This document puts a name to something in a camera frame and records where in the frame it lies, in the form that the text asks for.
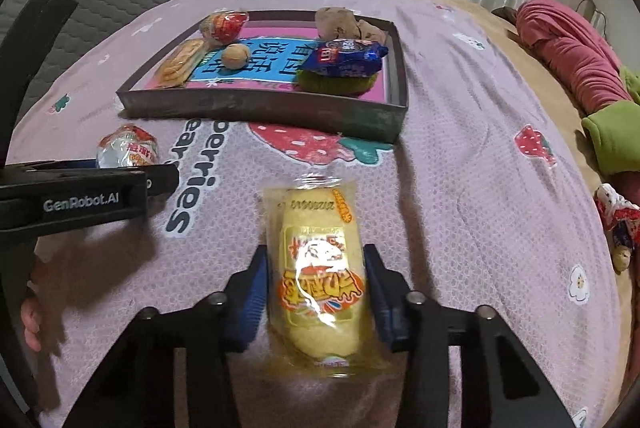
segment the beige sheet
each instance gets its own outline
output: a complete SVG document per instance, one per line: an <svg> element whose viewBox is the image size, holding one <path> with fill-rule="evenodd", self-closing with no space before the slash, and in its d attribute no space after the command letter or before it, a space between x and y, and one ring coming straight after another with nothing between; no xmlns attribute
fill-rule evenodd
<svg viewBox="0 0 640 428"><path fill-rule="evenodd" d="M436 1L462 8L471 13L478 24L485 30L487 36L509 57L513 65L536 93L548 115L553 119L556 127L569 145L588 189L594 192L601 183L601 177L597 171L597 162L591 143L587 141L582 132L578 107L573 98L547 69L520 47L515 27L467 0ZM616 282L618 284L621 310L620 353L616 379L613 381L615 386L612 387L607 401L609 415L618 405L620 393L623 389L633 325L633 285L630 272L626 271L617 276Z"/></svg>

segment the strawberry print bedsheet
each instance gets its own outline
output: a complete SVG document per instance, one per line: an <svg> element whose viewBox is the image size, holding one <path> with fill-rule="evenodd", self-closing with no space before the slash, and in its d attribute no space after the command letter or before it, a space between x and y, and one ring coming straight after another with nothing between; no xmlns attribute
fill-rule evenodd
<svg viewBox="0 0 640 428"><path fill-rule="evenodd" d="M567 409L588 411L586 428L599 426L620 326L593 199L533 92L464 12L429 0L172 0L63 74L16 128L10 161L95 156L99 139L127 122L117 88L213 11L325 6L396 24L410 98L398 144L263 123L135 121L158 138L162 161L178 165L180 187L146 221L41 239L50 258L39 291L49 354L40 368L50 367L40 379L44 426L62 425L139 309L189 307L245 267L264 242L264 182L318 169L358 181L362 240L389 267L443 305L496 307ZM64 108L49 112L61 98ZM283 419L308 428L394 425L403 358L391 376L364 383L267 386L259 369L268 351L263 325L252 348L230 360L244 428ZM455 357L451 380L450 425L458 426Z"/></svg>

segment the green fuzzy object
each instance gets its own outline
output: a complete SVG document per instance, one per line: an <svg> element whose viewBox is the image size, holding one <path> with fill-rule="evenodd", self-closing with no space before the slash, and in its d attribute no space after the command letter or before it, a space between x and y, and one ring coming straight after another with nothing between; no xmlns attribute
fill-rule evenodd
<svg viewBox="0 0 640 428"><path fill-rule="evenodd" d="M332 78L316 72L298 71L296 83L307 92L331 94L332 96L354 96L371 90L377 78L377 72L369 78Z"/></svg>

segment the blue snack bag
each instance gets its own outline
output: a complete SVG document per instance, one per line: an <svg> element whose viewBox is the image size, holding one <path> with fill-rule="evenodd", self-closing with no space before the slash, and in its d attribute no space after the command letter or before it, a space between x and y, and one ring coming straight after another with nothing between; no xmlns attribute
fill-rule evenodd
<svg viewBox="0 0 640 428"><path fill-rule="evenodd" d="M300 68L334 78L368 78L382 70L388 52L378 42L340 38L321 43Z"/></svg>

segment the tray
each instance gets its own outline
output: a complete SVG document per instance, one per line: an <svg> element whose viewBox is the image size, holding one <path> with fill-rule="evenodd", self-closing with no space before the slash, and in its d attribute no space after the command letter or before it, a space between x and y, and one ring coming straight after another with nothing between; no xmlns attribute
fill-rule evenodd
<svg viewBox="0 0 640 428"><path fill-rule="evenodd" d="M389 54L375 86L358 98L297 90L300 65L318 41L313 11L251 11L240 35L252 49L242 71L227 71L209 53L183 87L156 88L158 65L199 22L148 59L117 91L128 118L212 118L270 122L393 143L408 108L404 59L396 26L358 16L388 35Z"/></svg>

